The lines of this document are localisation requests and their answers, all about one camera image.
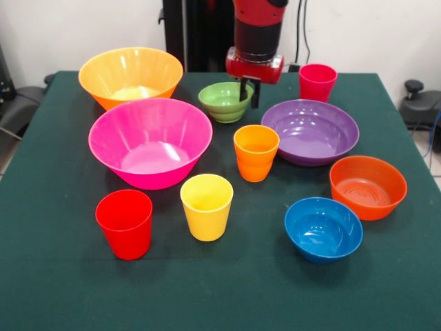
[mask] orange bowl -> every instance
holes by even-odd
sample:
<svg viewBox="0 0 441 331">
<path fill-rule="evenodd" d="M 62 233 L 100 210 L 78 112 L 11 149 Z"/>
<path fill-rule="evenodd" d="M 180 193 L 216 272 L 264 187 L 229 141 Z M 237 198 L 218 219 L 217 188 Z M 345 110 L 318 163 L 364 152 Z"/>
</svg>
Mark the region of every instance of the orange bowl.
<svg viewBox="0 0 441 331">
<path fill-rule="evenodd" d="M 375 157 L 345 157 L 334 163 L 329 178 L 332 198 L 364 221 L 386 217 L 407 194 L 400 171 Z"/>
<path fill-rule="evenodd" d="M 79 72 L 79 83 L 105 110 L 122 103 L 170 98 L 183 76 L 181 62 L 154 48 L 119 48 L 92 57 Z"/>
</svg>

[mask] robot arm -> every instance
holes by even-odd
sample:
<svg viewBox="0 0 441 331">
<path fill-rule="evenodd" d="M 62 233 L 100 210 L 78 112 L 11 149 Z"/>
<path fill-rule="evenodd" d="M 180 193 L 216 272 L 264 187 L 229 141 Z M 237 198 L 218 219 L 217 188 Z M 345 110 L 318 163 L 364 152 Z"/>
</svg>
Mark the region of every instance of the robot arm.
<svg viewBox="0 0 441 331">
<path fill-rule="evenodd" d="M 252 107 L 257 108 L 260 83 L 276 84 L 282 74 L 283 57 L 276 52 L 288 0 L 233 2 L 235 46 L 227 53 L 227 73 L 240 79 L 240 100 L 247 96 L 246 82 L 254 83 Z"/>
</svg>

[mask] cup rim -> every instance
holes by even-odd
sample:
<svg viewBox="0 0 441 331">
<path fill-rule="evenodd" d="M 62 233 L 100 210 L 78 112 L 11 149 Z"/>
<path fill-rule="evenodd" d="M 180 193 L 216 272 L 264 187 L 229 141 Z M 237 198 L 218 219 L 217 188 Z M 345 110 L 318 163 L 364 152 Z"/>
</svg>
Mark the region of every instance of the cup rim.
<svg viewBox="0 0 441 331">
<path fill-rule="evenodd" d="M 274 147 L 272 147 L 269 150 L 266 150 L 264 152 L 253 152 L 251 150 L 247 150 L 247 149 L 243 148 L 236 141 L 236 135 L 239 133 L 239 131 L 245 130 L 245 129 L 250 128 L 250 127 L 264 128 L 266 130 L 269 130 L 269 131 L 273 132 L 276 135 L 276 137 L 277 137 L 277 144 Z M 277 131 L 275 131 L 273 128 L 270 128 L 269 126 L 264 126 L 262 124 L 249 124 L 247 126 L 243 126 L 243 127 L 239 128 L 239 129 L 237 129 L 237 131 L 234 133 L 234 136 L 233 136 L 233 142 L 234 142 L 234 145 L 237 148 L 239 148 L 240 150 L 242 150 L 243 152 L 250 153 L 250 154 L 255 154 L 255 155 L 262 155 L 262 154 L 267 154 L 267 153 L 273 152 L 274 150 L 278 149 L 278 146 L 280 145 L 280 136 L 278 135 Z"/>
<path fill-rule="evenodd" d="M 229 191 L 230 191 L 230 197 L 228 198 L 227 203 L 223 204 L 221 207 L 217 208 L 217 209 L 213 209 L 213 210 L 199 210 L 196 208 L 193 208 L 189 203 L 186 202 L 186 200 L 183 198 L 183 190 L 184 187 L 186 185 L 189 185 L 189 183 L 191 183 L 192 180 L 194 180 L 195 178 L 198 177 L 218 177 L 219 179 L 221 179 L 222 181 L 224 181 L 227 186 L 229 187 Z M 197 174 L 196 176 L 190 177 L 189 179 L 187 179 L 185 181 L 185 183 L 181 186 L 181 189 L 179 191 L 179 197 L 181 198 L 182 203 L 189 209 L 195 211 L 195 212 L 200 212 L 200 213 L 211 213 L 211 212 L 218 212 L 219 210 L 224 209 L 225 207 L 227 207 L 233 200 L 233 196 L 234 196 L 234 189 L 233 189 L 233 185 L 225 178 L 222 177 L 218 174 Z"/>
<path fill-rule="evenodd" d="M 328 69 L 332 70 L 332 72 L 334 74 L 333 79 L 330 79 L 328 81 L 313 81 L 313 80 L 307 78 L 305 75 L 302 74 L 302 69 L 305 68 L 305 67 L 312 67 L 312 66 L 320 66 L 320 67 L 325 67 L 325 68 L 328 68 Z M 317 83 L 317 84 L 328 84 L 328 83 L 331 83 L 331 82 L 335 81 L 338 78 L 337 70 L 335 70 L 331 66 L 327 66 L 326 64 L 322 64 L 322 63 L 310 63 L 310 64 L 307 64 L 307 65 L 305 65 L 305 66 L 303 66 L 303 67 L 301 67 L 299 69 L 298 75 L 301 76 L 303 79 L 305 79 L 307 81 L 310 81 L 312 83 Z"/>
<path fill-rule="evenodd" d="M 106 200 L 106 199 L 108 199 L 110 196 L 112 196 L 112 195 L 116 195 L 116 194 L 120 194 L 120 193 L 122 193 L 122 192 L 136 192 L 137 194 L 141 194 L 142 196 L 144 196 L 144 197 L 146 197 L 147 198 L 147 201 L 148 201 L 148 206 L 149 206 L 149 208 L 150 208 L 150 211 L 149 211 L 149 213 L 148 213 L 148 215 L 147 215 L 147 217 L 142 221 L 142 222 L 140 222 L 138 225 L 136 225 L 136 226 L 134 226 L 134 227 L 132 227 L 132 228 L 128 228 L 128 229 L 124 229 L 124 230 L 115 230 L 115 229 L 112 229 L 112 228 L 109 228 L 108 226 L 105 226 L 105 225 L 103 225 L 102 224 L 102 222 L 101 221 L 99 221 L 98 220 L 98 209 L 99 209 L 99 207 L 100 207 L 100 205 Z M 96 208 L 95 208 L 95 219 L 96 219 L 96 222 L 99 224 L 99 226 L 101 226 L 102 228 L 104 228 L 104 229 L 106 229 L 106 230 L 109 230 L 109 231 L 112 231 L 112 232 L 127 232 L 127 231 L 131 231 L 131 230 L 134 230 L 134 229 L 136 229 L 136 228 L 139 228 L 140 226 L 142 226 L 145 222 L 147 222 L 149 219 L 150 219 L 150 217 L 152 217 L 152 214 L 153 214 L 153 203 L 152 203 L 152 200 L 150 199 L 150 197 L 148 196 L 148 195 L 146 195 L 144 192 L 141 192 L 141 191 L 139 191 L 139 190 L 133 190 L 133 189 L 124 189 L 124 190 L 117 190 L 117 191 L 114 191 L 114 192 L 112 192 L 112 193 L 109 193 L 109 194 L 107 194 L 105 197 L 103 197 L 99 202 L 98 202 L 98 204 L 96 205 Z"/>
</svg>

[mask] yellow cup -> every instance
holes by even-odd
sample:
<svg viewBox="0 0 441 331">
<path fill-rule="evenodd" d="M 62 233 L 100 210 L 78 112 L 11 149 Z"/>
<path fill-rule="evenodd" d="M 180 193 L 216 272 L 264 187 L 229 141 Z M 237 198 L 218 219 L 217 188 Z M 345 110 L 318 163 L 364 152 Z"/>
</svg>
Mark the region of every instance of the yellow cup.
<svg viewBox="0 0 441 331">
<path fill-rule="evenodd" d="M 214 241 L 225 232 L 233 186 L 217 174 L 199 174 L 181 188 L 181 201 L 193 237 Z"/>
</svg>

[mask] pink bowl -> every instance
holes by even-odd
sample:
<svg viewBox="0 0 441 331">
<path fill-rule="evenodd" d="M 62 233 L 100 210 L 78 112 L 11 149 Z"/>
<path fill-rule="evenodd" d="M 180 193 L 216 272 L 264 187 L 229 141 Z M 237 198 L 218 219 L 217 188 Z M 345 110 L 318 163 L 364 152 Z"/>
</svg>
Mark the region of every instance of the pink bowl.
<svg viewBox="0 0 441 331">
<path fill-rule="evenodd" d="M 182 181 L 213 137 L 208 117 L 189 103 L 150 98 L 119 105 L 101 115 L 89 147 L 128 184 L 160 190 Z"/>
</svg>

